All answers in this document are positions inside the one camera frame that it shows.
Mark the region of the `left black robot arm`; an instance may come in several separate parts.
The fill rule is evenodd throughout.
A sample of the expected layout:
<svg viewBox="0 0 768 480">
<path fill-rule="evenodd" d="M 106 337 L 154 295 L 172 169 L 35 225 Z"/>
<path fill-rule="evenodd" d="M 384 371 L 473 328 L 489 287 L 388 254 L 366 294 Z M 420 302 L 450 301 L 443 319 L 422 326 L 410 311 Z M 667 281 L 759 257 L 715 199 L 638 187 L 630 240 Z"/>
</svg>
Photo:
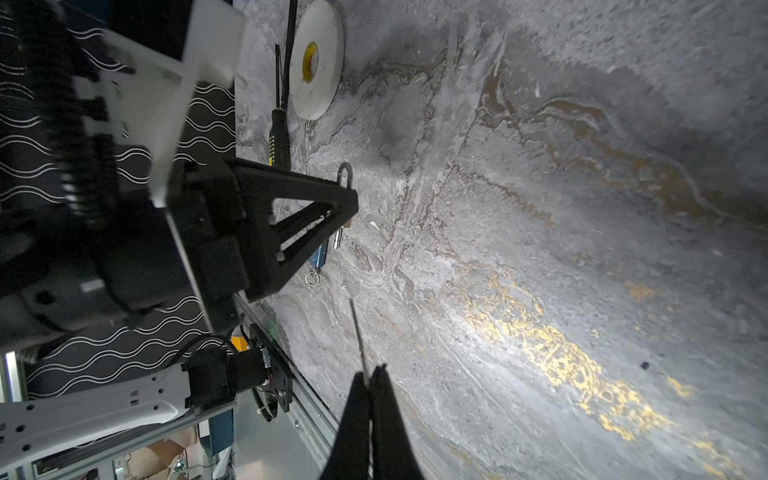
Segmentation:
<svg viewBox="0 0 768 480">
<path fill-rule="evenodd" d="M 185 291 L 208 328 L 278 292 L 358 210 L 334 182 L 222 152 L 182 160 L 204 86 L 234 83 L 245 19 L 224 1 L 5 1 L 1 120 L 52 164 L 48 204 L 1 202 L 1 349 L 141 320 Z"/>
</svg>

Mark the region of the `silver key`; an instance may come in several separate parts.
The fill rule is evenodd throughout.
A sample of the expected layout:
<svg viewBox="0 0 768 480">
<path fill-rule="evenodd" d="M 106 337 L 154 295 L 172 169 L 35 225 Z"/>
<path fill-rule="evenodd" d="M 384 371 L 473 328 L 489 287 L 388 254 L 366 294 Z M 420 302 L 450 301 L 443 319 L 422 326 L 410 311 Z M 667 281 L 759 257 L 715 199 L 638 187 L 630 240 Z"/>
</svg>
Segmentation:
<svg viewBox="0 0 768 480">
<path fill-rule="evenodd" d="M 358 343 L 359 355 L 361 360 L 361 372 L 363 375 L 363 383 L 365 387 L 369 389 L 370 388 L 370 370 L 369 370 L 368 362 L 366 359 L 365 345 L 364 345 L 364 341 L 363 341 L 363 337 L 360 329 L 359 319 L 356 312 L 354 300 L 352 298 L 349 299 L 349 305 L 350 305 L 351 316 L 353 319 L 355 334 L 356 334 L 357 343 Z"/>
</svg>

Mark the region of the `brass padlock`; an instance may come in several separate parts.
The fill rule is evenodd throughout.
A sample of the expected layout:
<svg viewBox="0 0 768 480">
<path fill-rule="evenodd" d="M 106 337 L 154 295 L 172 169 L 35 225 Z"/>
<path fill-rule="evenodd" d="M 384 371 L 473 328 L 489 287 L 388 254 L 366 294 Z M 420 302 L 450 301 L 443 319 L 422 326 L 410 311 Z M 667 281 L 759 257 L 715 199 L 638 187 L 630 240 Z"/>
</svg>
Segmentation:
<svg viewBox="0 0 768 480">
<path fill-rule="evenodd" d="M 334 239 L 333 239 L 333 248 L 338 249 L 341 245 L 341 242 L 343 240 L 344 230 L 351 227 L 351 221 L 348 220 L 345 222 L 335 233 Z"/>
</svg>

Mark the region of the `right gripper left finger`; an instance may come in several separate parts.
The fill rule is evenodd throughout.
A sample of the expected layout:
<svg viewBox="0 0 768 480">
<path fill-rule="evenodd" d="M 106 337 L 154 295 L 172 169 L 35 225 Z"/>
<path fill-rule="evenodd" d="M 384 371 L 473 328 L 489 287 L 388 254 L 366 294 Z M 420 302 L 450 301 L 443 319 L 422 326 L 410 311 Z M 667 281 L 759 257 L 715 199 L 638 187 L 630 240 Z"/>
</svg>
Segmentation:
<svg viewBox="0 0 768 480">
<path fill-rule="evenodd" d="M 352 380 L 330 456 L 320 479 L 367 479 L 370 463 L 370 393 L 362 372 Z"/>
</svg>

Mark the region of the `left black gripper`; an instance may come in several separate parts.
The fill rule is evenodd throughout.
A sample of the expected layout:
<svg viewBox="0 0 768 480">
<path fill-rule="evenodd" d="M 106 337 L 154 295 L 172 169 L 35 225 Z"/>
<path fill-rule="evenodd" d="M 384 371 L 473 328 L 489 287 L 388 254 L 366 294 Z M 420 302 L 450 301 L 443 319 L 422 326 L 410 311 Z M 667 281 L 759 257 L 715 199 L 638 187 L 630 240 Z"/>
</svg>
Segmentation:
<svg viewBox="0 0 768 480">
<path fill-rule="evenodd" d="M 138 322 L 190 291 L 210 330 L 231 328 L 234 294 L 277 293 L 359 211 L 352 188 L 238 158 L 175 175 L 160 209 L 99 183 L 89 254 L 103 285 L 89 295 L 90 323 Z"/>
</svg>

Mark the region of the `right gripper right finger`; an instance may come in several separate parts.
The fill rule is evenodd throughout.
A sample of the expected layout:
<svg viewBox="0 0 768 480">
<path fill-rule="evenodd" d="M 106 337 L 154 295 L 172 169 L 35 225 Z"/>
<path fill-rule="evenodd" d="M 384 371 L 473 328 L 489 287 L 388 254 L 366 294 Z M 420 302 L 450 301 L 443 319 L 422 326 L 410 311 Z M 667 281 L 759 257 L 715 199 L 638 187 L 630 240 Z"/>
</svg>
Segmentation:
<svg viewBox="0 0 768 480">
<path fill-rule="evenodd" d="M 374 479 L 423 479 L 385 364 L 370 379 Z"/>
</svg>

